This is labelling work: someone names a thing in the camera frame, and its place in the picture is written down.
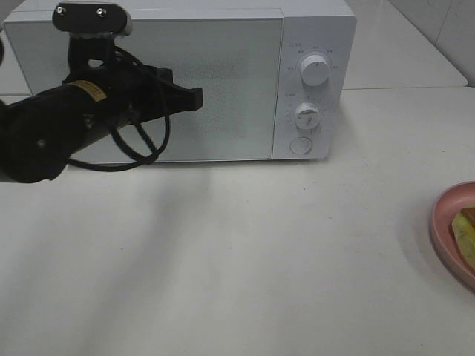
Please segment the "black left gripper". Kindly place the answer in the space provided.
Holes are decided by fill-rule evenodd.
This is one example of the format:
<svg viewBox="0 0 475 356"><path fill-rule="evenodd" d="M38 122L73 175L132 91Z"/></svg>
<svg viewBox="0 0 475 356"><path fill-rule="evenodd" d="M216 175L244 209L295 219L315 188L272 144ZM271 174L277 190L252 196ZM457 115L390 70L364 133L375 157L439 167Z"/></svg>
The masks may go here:
<svg viewBox="0 0 475 356"><path fill-rule="evenodd" d="M68 92L61 122L83 126L84 115L100 119L138 111L147 122L203 106L203 89L187 89L173 83L168 68L146 65L115 45L112 35L85 38L70 34L70 73L63 81Z"/></svg>

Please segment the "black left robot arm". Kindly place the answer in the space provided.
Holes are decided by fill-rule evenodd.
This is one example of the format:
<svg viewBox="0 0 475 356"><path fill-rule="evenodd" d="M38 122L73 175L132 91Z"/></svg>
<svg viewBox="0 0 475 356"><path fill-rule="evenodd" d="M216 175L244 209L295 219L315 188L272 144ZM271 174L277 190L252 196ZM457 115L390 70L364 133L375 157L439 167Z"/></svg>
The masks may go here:
<svg viewBox="0 0 475 356"><path fill-rule="evenodd" d="M113 36L71 36L68 65L62 85L1 104L3 182L53 180L67 165L113 173L152 164L170 140L170 117L203 106L202 88L174 84L172 70L143 64ZM73 158L105 137L131 162Z"/></svg>

